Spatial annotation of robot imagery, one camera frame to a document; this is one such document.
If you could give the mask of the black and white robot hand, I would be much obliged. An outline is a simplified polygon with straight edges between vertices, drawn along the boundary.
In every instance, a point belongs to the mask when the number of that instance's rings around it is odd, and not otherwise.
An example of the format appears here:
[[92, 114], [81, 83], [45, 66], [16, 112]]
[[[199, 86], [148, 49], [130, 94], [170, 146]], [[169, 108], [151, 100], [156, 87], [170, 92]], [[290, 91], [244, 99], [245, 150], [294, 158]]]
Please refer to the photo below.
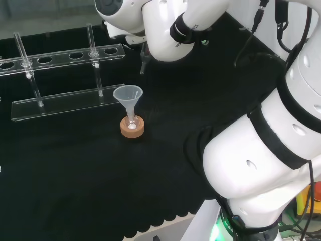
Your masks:
[[141, 47], [141, 54], [143, 57], [151, 57], [151, 53], [147, 44], [145, 35], [145, 26], [143, 20], [138, 27], [130, 30], [118, 28], [106, 20], [102, 21], [102, 26], [105, 28], [107, 36], [113, 40], [121, 40], [127, 48], [137, 50]]

